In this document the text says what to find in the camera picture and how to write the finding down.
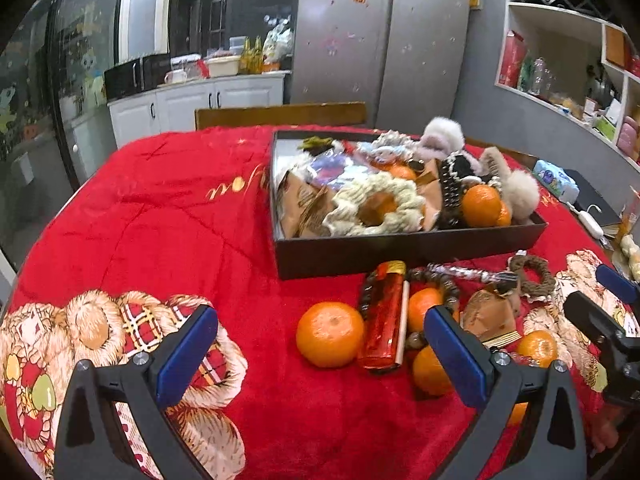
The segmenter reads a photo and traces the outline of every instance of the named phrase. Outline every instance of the table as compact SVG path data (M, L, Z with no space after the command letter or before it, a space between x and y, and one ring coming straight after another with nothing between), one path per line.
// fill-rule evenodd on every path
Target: table
M302 313L324 300L355 305L362 276L277 279L265 190L272 133L210 128L132 142L44 230L0 327L0 413L41 475L52 467L73 363L124 362L206 301L218 310L220 335L168 415L215 478L424 480L462 436L474 411L456 394L416 392L408 364L379 377L355 365L317 370L297 352ZM624 322L622 305L594 283L604 254L544 190L538 212L549 226L530 252L562 271L559 297L593 289ZM501 270L507 257L467 263ZM478 286L460 285L464 304ZM526 319L566 330L554 316L541 309ZM581 341L568 351L581 408L594 412L602 400L582 378L593 379L593 355ZM53 400L43 401L43 385ZM158 476L126 407L118 409L140 465ZM501 468L515 433L504 432L483 478Z

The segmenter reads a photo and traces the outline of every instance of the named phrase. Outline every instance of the blue gripper pad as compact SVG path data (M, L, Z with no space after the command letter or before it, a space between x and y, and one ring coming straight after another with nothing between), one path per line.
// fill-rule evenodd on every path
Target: blue gripper pad
M633 304L638 300L636 286L605 264L600 264L596 269L596 280L604 288L615 294L622 303Z
M471 352L435 308L427 310L424 316L424 335L465 406L477 410L484 408L489 399L487 378Z
M194 373L218 335L218 314L207 308L158 372L156 404L164 410L180 402Z

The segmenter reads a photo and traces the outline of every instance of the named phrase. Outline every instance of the white charger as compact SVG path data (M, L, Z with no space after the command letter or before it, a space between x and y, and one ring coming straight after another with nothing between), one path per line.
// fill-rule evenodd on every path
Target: white charger
M587 228L587 231L592 237L594 237L596 240L600 240L604 236L602 227L600 227L600 224L598 224L595 218L589 213L589 209L591 209L592 207L594 207L598 213L602 213L602 209L600 209L595 204L591 204L587 208L587 211L578 211L572 204L569 204L568 202L565 203L567 204L571 212L578 216L578 220L580 220L582 225Z

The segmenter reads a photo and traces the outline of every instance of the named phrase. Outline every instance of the cup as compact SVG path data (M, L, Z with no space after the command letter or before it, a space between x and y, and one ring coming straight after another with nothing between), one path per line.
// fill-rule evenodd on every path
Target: cup
M171 72L167 72L164 76L165 84L184 83L185 81L187 81L187 73L183 68L171 70Z

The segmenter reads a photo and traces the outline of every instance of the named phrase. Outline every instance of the white knitted scrunchie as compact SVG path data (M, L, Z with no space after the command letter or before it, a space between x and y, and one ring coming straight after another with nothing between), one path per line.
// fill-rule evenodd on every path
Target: white knitted scrunchie
M358 209L369 196L379 191L391 193L398 209L386 213L379 226L366 227L358 218ZM331 236L411 233L422 227L424 198L418 195L415 182L394 178L386 171L347 184L335 194L333 202L335 209L322 221Z

